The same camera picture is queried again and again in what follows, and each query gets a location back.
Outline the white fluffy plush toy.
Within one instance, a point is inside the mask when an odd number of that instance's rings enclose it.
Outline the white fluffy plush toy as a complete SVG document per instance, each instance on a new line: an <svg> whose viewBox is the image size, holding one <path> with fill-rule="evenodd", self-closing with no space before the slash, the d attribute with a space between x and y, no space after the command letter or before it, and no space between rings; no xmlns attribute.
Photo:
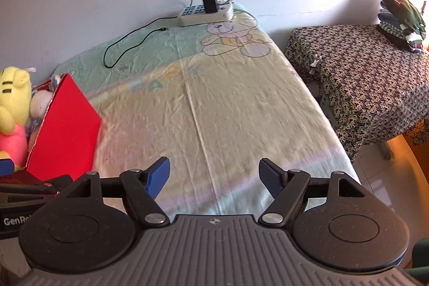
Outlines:
<svg viewBox="0 0 429 286"><path fill-rule="evenodd" d="M42 119L45 116L60 81L61 77L54 75L49 81L47 89L34 91L30 104L30 116L32 119Z"/></svg>

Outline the green cartoon bed sheet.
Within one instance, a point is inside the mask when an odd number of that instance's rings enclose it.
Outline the green cartoon bed sheet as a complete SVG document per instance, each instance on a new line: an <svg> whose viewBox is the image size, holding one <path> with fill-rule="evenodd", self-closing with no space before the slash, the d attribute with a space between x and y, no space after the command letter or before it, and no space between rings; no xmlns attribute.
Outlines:
<svg viewBox="0 0 429 286"><path fill-rule="evenodd" d="M257 215L271 203L269 158L314 177L355 176L313 95L256 19L162 19L60 64L102 119L93 168L116 177L169 158L157 198L169 216Z"/></svg>

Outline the patterned tablecloth table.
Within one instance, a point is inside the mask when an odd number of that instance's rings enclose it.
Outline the patterned tablecloth table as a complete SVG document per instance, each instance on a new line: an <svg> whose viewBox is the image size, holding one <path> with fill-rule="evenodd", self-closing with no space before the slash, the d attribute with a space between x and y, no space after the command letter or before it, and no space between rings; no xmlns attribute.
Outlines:
<svg viewBox="0 0 429 286"><path fill-rule="evenodd" d="M347 156L407 133L428 140L428 53L397 48L376 25L294 29L286 58L328 99Z"/></svg>

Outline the red cardboard box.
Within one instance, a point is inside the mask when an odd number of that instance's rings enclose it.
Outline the red cardboard box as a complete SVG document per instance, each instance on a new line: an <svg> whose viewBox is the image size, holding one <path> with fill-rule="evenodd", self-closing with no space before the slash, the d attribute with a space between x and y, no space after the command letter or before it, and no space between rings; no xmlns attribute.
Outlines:
<svg viewBox="0 0 429 286"><path fill-rule="evenodd" d="M101 117L69 74L61 77L42 120L26 170L40 181L92 170Z"/></svg>

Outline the folded green clothes pile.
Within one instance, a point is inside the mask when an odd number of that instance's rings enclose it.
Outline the folded green clothes pile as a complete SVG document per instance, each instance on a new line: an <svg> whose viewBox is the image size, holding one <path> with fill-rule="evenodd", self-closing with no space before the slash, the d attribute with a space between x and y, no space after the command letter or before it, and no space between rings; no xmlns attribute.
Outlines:
<svg viewBox="0 0 429 286"><path fill-rule="evenodd" d="M426 24L420 11L409 0L380 0L379 27L403 41L411 52L424 52Z"/></svg>

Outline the white power strip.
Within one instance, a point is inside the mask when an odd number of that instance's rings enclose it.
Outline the white power strip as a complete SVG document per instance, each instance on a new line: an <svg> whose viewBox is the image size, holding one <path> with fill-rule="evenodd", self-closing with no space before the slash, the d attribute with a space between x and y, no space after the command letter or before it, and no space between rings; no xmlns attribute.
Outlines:
<svg viewBox="0 0 429 286"><path fill-rule="evenodd" d="M229 21L234 16L234 7L231 2L220 5L217 12L206 13L203 4L187 6L177 16L180 26L192 26Z"/></svg>

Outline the yellow tiger plush toy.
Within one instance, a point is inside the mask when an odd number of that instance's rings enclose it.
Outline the yellow tiger plush toy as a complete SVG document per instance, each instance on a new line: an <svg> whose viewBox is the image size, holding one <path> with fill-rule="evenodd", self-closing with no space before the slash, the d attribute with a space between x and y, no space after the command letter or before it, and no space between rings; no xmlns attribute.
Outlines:
<svg viewBox="0 0 429 286"><path fill-rule="evenodd" d="M25 126L30 118L31 79L28 71L8 67L1 71L1 159L10 159L14 169L27 162Z"/></svg>

